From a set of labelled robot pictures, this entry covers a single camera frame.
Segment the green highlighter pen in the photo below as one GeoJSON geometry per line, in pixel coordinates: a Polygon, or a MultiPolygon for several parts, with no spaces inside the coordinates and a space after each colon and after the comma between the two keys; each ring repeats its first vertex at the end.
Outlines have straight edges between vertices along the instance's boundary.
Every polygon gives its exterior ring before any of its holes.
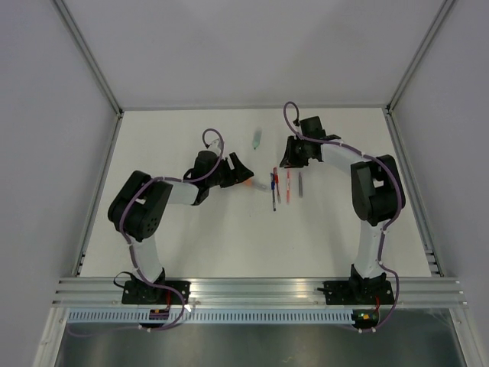
{"type": "Polygon", "coordinates": [[[261,144],[261,136],[262,136],[262,129],[261,128],[257,128],[254,131],[253,140],[252,140],[252,148],[254,150],[256,150],[260,146],[260,144],[261,144]]]}

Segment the orange highlighter pen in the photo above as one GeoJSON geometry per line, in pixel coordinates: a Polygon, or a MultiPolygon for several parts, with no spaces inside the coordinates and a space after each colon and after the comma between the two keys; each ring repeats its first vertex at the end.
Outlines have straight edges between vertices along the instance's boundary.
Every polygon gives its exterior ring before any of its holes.
{"type": "Polygon", "coordinates": [[[259,181],[252,180],[252,179],[246,180],[244,182],[244,185],[246,185],[247,187],[254,188],[256,190],[263,191],[263,192],[270,191],[270,185],[269,184],[260,183],[259,181]]]}

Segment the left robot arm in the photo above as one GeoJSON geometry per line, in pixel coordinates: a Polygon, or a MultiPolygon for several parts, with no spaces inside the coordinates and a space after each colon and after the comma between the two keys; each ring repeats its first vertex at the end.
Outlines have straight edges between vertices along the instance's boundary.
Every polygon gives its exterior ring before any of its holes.
{"type": "Polygon", "coordinates": [[[227,158],[213,151],[200,151],[182,179],[152,177],[134,171],[108,209],[108,220],[128,243],[133,270],[124,284],[123,304],[184,304],[189,283],[168,282],[157,254],[155,234],[169,205],[200,205],[213,187],[227,188],[251,179],[254,172],[236,153],[227,158]]]}

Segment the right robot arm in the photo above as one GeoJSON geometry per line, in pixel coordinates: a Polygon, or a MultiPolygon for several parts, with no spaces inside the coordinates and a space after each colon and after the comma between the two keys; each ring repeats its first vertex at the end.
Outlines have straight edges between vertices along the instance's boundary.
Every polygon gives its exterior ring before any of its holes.
{"type": "Polygon", "coordinates": [[[393,305],[395,296],[382,262],[387,230],[406,205],[395,158],[373,157],[329,135],[319,117],[295,119],[280,166],[302,168],[310,160],[331,164],[351,182],[351,202],[360,220],[360,239],[350,275],[343,281],[324,281],[319,287],[328,305],[393,305]]]}

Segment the purple grey marker pen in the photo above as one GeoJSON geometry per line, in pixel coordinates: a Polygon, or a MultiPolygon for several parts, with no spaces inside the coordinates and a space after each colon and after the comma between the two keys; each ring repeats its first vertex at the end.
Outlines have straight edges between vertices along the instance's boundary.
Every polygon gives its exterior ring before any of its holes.
{"type": "Polygon", "coordinates": [[[302,174],[302,172],[298,173],[298,195],[299,195],[299,198],[303,198],[303,174],[302,174]]]}

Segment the blue gel pen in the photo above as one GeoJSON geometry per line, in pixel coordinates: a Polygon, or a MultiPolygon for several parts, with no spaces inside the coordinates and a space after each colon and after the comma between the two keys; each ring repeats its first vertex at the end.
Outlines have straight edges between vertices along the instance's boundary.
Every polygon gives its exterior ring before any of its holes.
{"type": "Polygon", "coordinates": [[[276,212],[277,211],[277,202],[276,202],[276,195],[275,195],[275,177],[274,177],[273,172],[270,172],[270,189],[271,189],[271,193],[272,193],[272,208],[273,208],[273,211],[276,212]]]}

